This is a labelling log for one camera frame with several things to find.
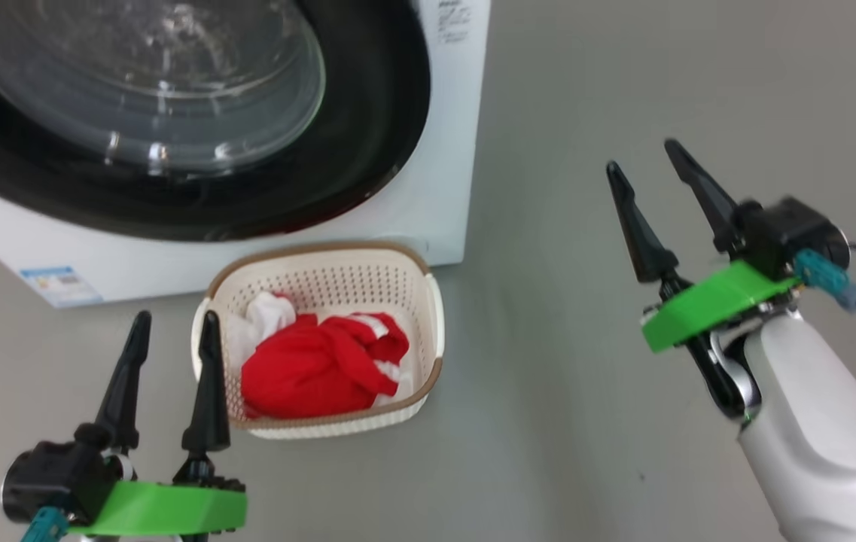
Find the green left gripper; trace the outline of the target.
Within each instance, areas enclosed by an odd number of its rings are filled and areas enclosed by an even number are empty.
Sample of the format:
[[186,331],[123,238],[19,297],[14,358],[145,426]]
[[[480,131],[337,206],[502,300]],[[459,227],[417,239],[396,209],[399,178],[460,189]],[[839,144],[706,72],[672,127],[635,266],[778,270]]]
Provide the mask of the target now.
[[[75,432],[80,447],[129,452],[139,446],[136,429],[141,369],[148,359],[152,316],[135,316],[94,422]],[[182,447],[189,452],[172,483],[121,480],[112,487],[99,515],[72,524],[70,534],[101,537],[200,536],[238,531],[248,520],[248,490],[237,478],[215,473],[209,452],[231,446],[226,401],[224,350],[217,313],[204,312],[197,351],[200,360],[196,401]]]

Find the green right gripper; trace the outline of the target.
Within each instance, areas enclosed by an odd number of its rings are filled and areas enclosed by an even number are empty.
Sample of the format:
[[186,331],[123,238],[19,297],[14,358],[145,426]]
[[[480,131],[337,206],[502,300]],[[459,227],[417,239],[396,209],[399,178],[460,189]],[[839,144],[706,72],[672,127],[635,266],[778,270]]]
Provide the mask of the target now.
[[[732,226],[735,200],[678,140],[666,139],[664,148],[680,181],[689,186],[702,209],[712,230],[714,249],[730,257],[738,256],[740,234]],[[664,247],[644,218],[620,165],[608,162],[606,175],[637,281],[651,284],[675,277],[678,258]],[[659,353],[747,315],[801,284],[798,278],[773,281],[748,262],[737,260],[662,302],[641,326],[642,336],[649,349]]]

